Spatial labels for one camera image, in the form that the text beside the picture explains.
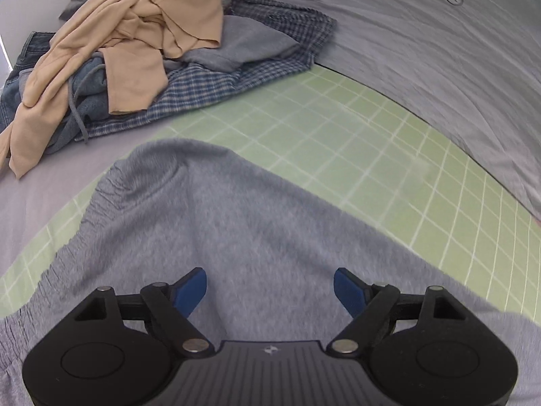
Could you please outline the grey sweatpants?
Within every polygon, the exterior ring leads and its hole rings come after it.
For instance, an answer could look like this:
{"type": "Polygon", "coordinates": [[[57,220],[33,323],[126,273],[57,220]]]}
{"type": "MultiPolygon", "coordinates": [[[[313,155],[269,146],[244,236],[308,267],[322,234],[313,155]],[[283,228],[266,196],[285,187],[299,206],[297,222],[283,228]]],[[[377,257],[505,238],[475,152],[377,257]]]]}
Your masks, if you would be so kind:
{"type": "Polygon", "coordinates": [[[540,329],[502,313],[373,227],[231,150],[157,140],[98,182],[75,236],[29,302],[1,322],[1,401],[28,405],[24,358],[97,287],[135,293],[200,267],[208,293],[194,324],[217,343],[329,340],[347,322],[333,294],[336,269],[407,293],[439,284],[514,352],[513,405],[540,401],[540,329]]]}

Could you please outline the green grid cutting mat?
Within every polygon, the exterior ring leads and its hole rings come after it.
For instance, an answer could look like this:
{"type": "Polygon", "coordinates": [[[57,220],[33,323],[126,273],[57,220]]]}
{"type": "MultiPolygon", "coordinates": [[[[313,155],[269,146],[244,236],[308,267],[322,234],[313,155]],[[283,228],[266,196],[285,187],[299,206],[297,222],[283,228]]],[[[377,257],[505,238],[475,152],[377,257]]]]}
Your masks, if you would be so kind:
{"type": "Polygon", "coordinates": [[[375,226],[501,310],[540,317],[540,225],[466,152],[402,106],[321,66],[224,103],[1,176],[1,313],[26,303],[99,178],[138,145],[234,150],[375,226]]]}

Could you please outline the blue plaid shirt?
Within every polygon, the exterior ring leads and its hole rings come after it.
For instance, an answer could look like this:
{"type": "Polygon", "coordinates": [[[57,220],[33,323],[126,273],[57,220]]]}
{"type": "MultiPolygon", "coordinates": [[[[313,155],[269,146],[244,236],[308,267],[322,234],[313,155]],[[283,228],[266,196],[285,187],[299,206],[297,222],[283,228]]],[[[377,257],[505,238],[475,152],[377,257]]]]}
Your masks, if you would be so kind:
{"type": "Polygon", "coordinates": [[[331,40],[337,21],[322,12],[275,0],[231,0],[229,16],[258,21],[290,36],[299,48],[287,58],[243,63],[237,70],[219,72],[199,63],[183,64],[168,74],[168,85],[150,107],[123,118],[90,123],[90,138],[139,128],[172,115],[212,106],[224,100],[290,75],[309,71],[331,40]]]}

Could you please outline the blue denim jeans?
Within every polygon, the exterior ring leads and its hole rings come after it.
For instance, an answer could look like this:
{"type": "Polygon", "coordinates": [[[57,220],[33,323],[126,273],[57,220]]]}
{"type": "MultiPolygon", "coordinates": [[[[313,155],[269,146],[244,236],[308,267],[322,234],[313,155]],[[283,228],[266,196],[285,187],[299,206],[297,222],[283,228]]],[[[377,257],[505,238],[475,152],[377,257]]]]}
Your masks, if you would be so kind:
{"type": "MultiPolygon", "coordinates": [[[[1,93],[1,128],[6,128],[13,121],[27,77],[39,58],[49,50],[52,37],[49,32],[33,32],[27,37],[1,93]]],[[[88,126],[109,118],[107,73],[101,53],[94,53],[84,62],[68,83],[68,110],[49,141],[48,154],[61,150],[78,138],[87,140],[88,126]]]]}

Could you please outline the grey hoodie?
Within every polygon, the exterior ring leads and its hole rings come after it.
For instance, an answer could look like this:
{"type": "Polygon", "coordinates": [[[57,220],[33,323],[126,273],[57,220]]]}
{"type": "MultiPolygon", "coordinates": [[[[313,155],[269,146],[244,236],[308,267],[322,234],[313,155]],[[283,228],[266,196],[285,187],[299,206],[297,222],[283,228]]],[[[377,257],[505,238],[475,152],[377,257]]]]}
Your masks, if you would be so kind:
{"type": "Polygon", "coordinates": [[[232,72],[245,63],[285,59],[299,47],[300,44],[290,36],[259,21],[226,16],[220,48],[191,50],[180,59],[166,59],[163,64],[167,72],[192,62],[211,71],[232,72]]]}

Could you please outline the beige shirt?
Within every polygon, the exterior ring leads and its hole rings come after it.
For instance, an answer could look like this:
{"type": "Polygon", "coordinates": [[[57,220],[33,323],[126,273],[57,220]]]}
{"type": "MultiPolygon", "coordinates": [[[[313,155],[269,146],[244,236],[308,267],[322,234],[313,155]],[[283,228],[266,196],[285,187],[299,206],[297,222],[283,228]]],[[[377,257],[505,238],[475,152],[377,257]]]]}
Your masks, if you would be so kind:
{"type": "Polygon", "coordinates": [[[57,31],[1,134],[1,163],[17,178],[42,158],[67,113],[70,78],[95,52],[104,59],[108,112],[150,106],[167,87],[163,59],[221,44],[222,0],[87,0],[57,31]]]}

